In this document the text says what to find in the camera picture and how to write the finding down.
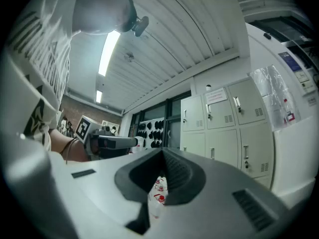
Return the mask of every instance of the white board with black items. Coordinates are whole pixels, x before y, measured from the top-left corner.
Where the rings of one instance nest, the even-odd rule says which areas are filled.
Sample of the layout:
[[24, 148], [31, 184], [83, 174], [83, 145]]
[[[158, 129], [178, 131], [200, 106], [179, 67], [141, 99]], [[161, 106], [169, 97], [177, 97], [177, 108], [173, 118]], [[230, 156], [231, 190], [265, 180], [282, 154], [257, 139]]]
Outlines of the white board with black items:
[[140, 122], [137, 136], [144, 138], [143, 150], [162, 147], [164, 118]]

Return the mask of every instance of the pegboard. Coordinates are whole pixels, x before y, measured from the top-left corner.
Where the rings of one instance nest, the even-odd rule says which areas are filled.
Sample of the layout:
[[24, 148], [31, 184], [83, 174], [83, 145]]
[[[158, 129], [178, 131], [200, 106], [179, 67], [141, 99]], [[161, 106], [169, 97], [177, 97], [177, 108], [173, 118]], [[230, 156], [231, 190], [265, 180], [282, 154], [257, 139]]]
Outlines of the pegboard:
[[[150, 134], [151, 132], [160, 131], [161, 133], [163, 133], [163, 128], [162, 128], [162, 129], [155, 129], [155, 122], [156, 122], [156, 121], [162, 121], [162, 120], [164, 120], [164, 118], [158, 118], [158, 119], [152, 119], [152, 120], [146, 120], [146, 121], [140, 122], [140, 124], [143, 124], [143, 123], [146, 124], [145, 129], [143, 129], [143, 130], [138, 130], [138, 132], [144, 132], [144, 131], [146, 131], [146, 134], [147, 134], [146, 138], [144, 138], [144, 140], [145, 140], [145, 147], [143, 147], [143, 150], [145, 150], [145, 149], [151, 149], [151, 148], [152, 148], [152, 147], [151, 147], [151, 143], [154, 141], [154, 137], [152, 137], [151, 139], [149, 138], [149, 134]], [[151, 129], [149, 129], [149, 128], [147, 127], [148, 123], [151, 123], [151, 124], [152, 124]]]

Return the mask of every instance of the white t-shirt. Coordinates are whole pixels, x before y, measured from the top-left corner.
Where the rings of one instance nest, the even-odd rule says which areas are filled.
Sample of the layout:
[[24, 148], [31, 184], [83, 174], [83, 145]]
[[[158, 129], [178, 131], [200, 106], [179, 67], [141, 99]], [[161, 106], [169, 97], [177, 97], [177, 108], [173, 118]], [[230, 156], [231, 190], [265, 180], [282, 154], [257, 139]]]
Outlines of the white t-shirt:
[[0, 59], [1, 130], [23, 133], [47, 150], [69, 75], [75, 1], [31, 0]]

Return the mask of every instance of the brick wall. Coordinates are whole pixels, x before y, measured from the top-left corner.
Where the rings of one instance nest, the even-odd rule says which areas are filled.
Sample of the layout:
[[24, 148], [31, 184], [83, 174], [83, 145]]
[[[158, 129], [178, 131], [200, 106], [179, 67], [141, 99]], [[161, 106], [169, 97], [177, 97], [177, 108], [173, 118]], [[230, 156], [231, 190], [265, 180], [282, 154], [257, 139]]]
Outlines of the brick wall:
[[102, 120], [106, 120], [121, 125], [122, 121], [122, 117], [120, 116], [83, 104], [67, 96], [63, 96], [62, 98], [61, 110], [62, 109], [64, 109], [64, 116], [71, 121], [74, 130], [76, 129], [82, 115], [99, 123], [102, 123]]

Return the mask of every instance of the fluorescent light tube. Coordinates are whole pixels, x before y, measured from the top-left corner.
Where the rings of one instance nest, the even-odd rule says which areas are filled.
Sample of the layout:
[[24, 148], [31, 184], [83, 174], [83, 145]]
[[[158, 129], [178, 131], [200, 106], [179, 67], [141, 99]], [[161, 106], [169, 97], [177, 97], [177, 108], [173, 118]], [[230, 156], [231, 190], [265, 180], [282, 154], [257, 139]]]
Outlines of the fluorescent light tube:
[[100, 103], [102, 98], [102, 92], [101, 91], [96, 91], [96, 102]]
[[114, 47], [119, 37], [120, 37], [120, 33], [116, 31], [112, 31], [111, 33], [108, 33], [108, 36], [106, 37], [103, 51], [102, 51], [101, 60], [100, 60], [100, 67], [99, 67], [99, 74], [103, 76], [106, 75], [106, 70], [108, 69], [112, 52], [114, 50]]

